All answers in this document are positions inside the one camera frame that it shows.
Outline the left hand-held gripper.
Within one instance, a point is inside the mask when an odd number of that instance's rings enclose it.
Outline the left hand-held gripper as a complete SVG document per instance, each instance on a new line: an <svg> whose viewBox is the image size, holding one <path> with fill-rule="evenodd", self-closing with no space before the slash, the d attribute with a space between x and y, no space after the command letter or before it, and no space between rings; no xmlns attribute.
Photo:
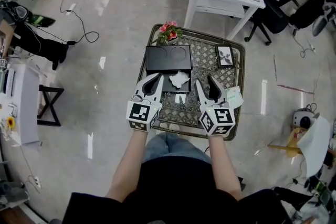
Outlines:
<svg viewBox="0 0 336 224"><path fill-rule="evenodd" d="M134 95L128 101L126 120L131 129L148 132L159 117L162 108L161 98L164 75L153 73L136 84Z"/></svg>

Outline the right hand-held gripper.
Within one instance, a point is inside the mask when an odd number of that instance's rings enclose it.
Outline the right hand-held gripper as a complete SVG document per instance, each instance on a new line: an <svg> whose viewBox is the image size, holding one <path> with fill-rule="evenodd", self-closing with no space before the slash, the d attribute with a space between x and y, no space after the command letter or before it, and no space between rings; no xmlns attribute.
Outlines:
<svg viewBox="0 0 336 224"><path fill-rule="evenodd" d="M207 76L209 98L206 97L202 83L195 80L195 90L200 103L199 122L207 136L226 137L235 126L234 111L226 101L226 90L211 74Z"/></svg>

